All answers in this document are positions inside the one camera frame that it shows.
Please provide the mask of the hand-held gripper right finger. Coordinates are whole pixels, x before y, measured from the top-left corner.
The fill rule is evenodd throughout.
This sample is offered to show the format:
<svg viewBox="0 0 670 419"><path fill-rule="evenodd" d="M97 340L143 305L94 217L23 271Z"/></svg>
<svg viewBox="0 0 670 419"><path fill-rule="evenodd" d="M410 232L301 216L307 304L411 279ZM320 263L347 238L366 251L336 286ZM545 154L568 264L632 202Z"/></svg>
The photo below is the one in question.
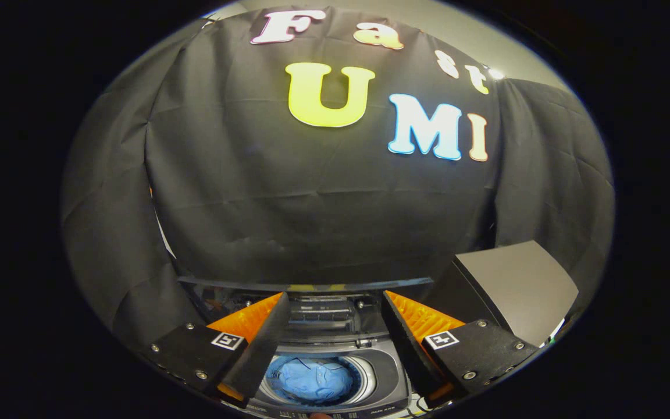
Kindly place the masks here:
<svg viewBox="0 0 670 419"><path fill-rule="evenodd" d="M402 368L428 408L484 392L539 350L491 321L465 323L389 290L380 309Z"/></svg>

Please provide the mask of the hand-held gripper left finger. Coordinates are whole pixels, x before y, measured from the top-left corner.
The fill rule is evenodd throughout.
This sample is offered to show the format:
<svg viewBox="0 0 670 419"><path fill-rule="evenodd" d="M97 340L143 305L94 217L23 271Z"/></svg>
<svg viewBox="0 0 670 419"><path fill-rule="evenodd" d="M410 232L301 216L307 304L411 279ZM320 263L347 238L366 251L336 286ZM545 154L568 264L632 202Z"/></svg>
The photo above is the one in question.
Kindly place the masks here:
<svg viewBox="0 0 670 419"><path fill-rule="evenodd" d="M211 324L180 324L147 345L147 360L193 392L245 408L289 318L289 295L280 292Z"/></svg>

